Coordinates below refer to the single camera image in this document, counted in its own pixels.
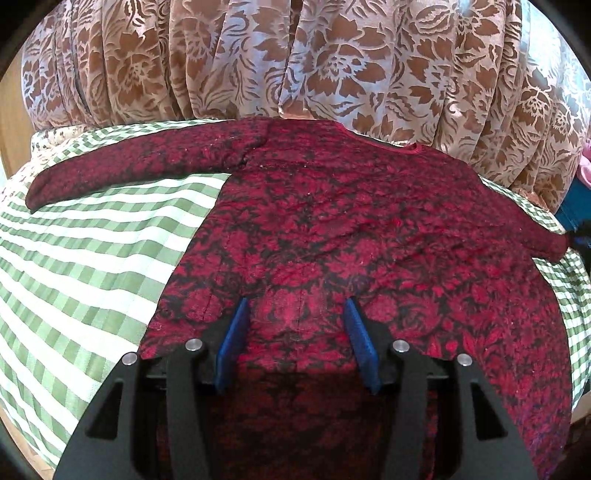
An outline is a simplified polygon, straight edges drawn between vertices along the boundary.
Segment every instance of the brown floral curtain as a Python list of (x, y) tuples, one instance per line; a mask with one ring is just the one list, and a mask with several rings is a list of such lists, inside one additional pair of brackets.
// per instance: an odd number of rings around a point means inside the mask
[(37, 129), (249, 115), (418, 141), (556, 210), (591, 83), (527, 0), (64, 0), (28, 39)]

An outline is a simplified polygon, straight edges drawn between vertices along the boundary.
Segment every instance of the bed mattress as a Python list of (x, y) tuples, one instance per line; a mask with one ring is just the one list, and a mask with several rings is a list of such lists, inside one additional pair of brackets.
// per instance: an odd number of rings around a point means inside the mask
[[(34, 158), (26, 167), (31, 174), (7, 185), (12, 193), (0, 203), (0, 406), (50, 465), (59, 461), (114, 363), (137, 350), (164, 286), (228, 175), (118, 186), (30, 214), (24, 199), (35, 168), (200, 122), (84, 132), (43, 165)], [(483, 182), (549, 230), (563, 231), (551, 214)], [(591, 285), (573, 251), (558, 264), (535, 263), (556, 294), (569, 337), (574, 406), (589, 376)]]

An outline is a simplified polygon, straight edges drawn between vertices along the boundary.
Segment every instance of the blue gripper pad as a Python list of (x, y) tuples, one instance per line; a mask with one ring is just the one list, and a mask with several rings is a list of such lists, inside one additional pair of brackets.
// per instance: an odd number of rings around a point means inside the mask
[(238, 355), (244, 350), (246, 334), (251, 323), (248, 300), (242, 299), (230, 322), (228, 332), (217, 352), (216, 391), (221, 393), (231, 382)]
[(353, 345), (353, 353), (357, 360), (363, 384), (375, 395), (382, 388), (378, 370), (379, 357), (352, 299), (347, 300), (345, 303), (343, 321), (345, 331), (349, 335), (351, 345)]

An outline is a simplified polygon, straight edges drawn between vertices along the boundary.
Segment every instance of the red floral pattern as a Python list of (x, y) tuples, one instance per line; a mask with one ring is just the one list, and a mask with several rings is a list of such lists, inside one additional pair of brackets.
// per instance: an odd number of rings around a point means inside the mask
[(472, 355), (549, 476), (569, 428), (570, 361), (556, 298), (531, 257), (558, 260), (565, 235), (459, 160), (326, 121), (247, 119), (122, 141), (41, 173), (27, 204), (191, 169), (233, 175), (140, 353), (167, 353), (250, 299), (236, 386), (208, 405), (221, 478), (375, 477), (392, 410), (359, 379), (341, 321), (351, 295), (424, 353)]

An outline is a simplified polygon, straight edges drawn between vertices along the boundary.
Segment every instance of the wooden floor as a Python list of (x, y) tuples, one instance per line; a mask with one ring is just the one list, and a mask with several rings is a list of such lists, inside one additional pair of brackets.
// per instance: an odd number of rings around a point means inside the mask
[(43, 478), (43, 480), (53, 479), (53, 468), (45, 463), (45, 461), (35, 452), (25, 440), (25, 437), (14, 427), (6, 412), (3, 408), (0, 408), (0, 421), (6, 426), (8, 433), (11, 435), (14, 443), (17, 444), (18, 448), (37, 471), (37, 473)]

